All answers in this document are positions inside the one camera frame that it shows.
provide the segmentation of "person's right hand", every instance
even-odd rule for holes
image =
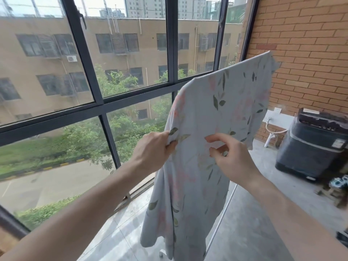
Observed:
[[[222,172],[234,183],[248,190],[249,185],[262,176],[255,166],[246,145],[242,142],[223,133],[209,135],[205,139],[208,143],[215,141],[225,143],[218,149],[210,148],[209,153],[211,157],[215,158],[215,162]],[[224,151],[228,151],[226,157],[221,154]]]

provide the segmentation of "person's left hand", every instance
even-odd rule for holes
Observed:
[[[144,135],[137,143],[129,162],[138,164],[146,176],[158,171],[177,145],[177,141],[167,145],[168,136],[169,131]]]

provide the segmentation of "beige building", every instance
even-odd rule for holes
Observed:
[[[0,124],[93,101],[66,18],[1,17]],[[86,18],[93,65],[150,86],[167,69],[164,19]],[[179,20],[179,68],[185,75],[212,70],[218,22]],[[227,24],[220,68],[234,61],[241,25]],[[150,118],[150,102],[136,105]]]

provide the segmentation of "air conditioner unit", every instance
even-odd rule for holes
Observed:
[[[67,61],[68,62],[77,62],[77,56],[76,55],[67,56]]]

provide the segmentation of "glass pane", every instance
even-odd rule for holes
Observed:
[[[92,102],[58,0],[7,2],[0,10],[0,125]]]
[[[130,159],[144,134],[164,131],[171,106],[172,94],[169,93],[107,114],[121,164]],[[133,188],[131,193],[152,178],[154,173]]]
[[[178,0],[178,78],[213,70],[221,0]]]
[[[234,0],[228,3],[219,69],[239,61],[238,53],[240,55],[243,46],[251,3],[252,0]]]
[[[74,1],[103,97],[168,80],[165,0]]]
[[[34,229],[115,170],[99,118],[0,147],[0,204]]]

